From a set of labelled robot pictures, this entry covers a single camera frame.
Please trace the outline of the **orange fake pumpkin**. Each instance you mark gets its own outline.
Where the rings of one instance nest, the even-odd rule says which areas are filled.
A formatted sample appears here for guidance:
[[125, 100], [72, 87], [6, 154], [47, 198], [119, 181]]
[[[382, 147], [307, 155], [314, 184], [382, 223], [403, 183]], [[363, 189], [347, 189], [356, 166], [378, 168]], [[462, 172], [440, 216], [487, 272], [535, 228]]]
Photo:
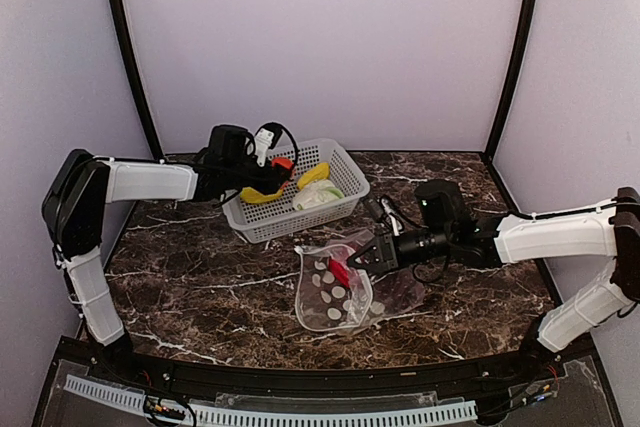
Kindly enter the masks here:
[[275, 157], [271, 160], [271, 166], [280, 176], [289, 179], [294, 172], [294, 162], [286, 157]]

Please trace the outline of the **red fake food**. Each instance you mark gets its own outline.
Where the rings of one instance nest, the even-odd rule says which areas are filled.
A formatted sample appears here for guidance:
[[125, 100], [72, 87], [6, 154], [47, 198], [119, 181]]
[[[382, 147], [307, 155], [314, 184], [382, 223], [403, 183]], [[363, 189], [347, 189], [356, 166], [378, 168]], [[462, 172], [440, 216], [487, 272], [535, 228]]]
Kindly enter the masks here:
[[345, 288], [349, 288], [349, 276], [346, 268], [338, 261], [330, 258], [328, 263], [328, 270], [333, 274], [335, 279]]

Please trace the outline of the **white fake cauliflower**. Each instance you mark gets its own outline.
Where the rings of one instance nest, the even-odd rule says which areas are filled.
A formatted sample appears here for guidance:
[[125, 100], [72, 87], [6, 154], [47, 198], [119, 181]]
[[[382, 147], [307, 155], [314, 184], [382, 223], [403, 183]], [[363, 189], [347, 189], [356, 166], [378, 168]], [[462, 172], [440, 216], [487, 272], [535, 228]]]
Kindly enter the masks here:
[[298, 211], [308, 210], [343, 198], [343, 192], [331, 180], [321, 180], [300, 190], [293, 197], [292, 207]]

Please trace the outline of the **clear zip top bag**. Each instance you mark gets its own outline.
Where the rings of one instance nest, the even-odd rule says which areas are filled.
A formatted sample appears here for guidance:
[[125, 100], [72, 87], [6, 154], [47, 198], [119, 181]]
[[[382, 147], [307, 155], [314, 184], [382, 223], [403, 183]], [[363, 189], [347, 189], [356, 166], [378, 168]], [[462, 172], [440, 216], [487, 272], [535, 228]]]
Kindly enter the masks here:
[[[369, 230], [356, 230], [323, 246], [295, 248], [300, 258], [300, 275], [294, 310], [304, 329], [314, 333], [355, 334], [409, 313], [423, 303], [425, 286], [408, 269], [374, 277], [346, 265], [349, 255], [372, 238]], [[349, 288], [329, 272], [330, 258], [346, 268]]]

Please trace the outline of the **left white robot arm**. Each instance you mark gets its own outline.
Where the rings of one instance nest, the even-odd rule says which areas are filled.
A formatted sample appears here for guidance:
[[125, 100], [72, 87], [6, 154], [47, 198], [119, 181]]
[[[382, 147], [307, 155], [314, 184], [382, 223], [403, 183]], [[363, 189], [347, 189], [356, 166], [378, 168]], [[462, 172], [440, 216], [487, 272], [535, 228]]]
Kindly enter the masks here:
[[129, 201], [212, 202], [223, 206], [245, 188], [275, 194], [297, 163], [268, 161], [289, 133], [269, 122], [256, 133], [234, 125], [213, 127], [209, 143], [190, 162], [96, 156], [75, 149], [66, 157], [42, 203], [41, 214], [63, 270], [70, 298], [89, 335], [108, 347], [101, 364], [120, 383], [141, 374], [140, 359], [119, 345], [127, 336], [106, 281], [101, 246], [107, 205]]

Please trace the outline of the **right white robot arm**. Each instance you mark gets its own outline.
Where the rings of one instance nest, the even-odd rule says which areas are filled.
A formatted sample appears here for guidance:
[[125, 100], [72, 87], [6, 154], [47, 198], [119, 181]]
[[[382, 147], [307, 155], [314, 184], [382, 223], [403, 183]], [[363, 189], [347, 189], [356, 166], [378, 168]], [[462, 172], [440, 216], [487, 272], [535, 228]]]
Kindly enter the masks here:
[[639, 194], [631, 187], [573, 210], [480, 219], [471, 215], [455, 182], [424, 182], [414, 196], [421, 223], [374, 237], [348, 258], [349, 267], [382, 275], [438, 257], [477, 268], [542, 258], [607, 258], [591, 282], [532, 322], [510, 360], [511, 373], [521, 381], [534, 379], [576, 338], [639, 302]]

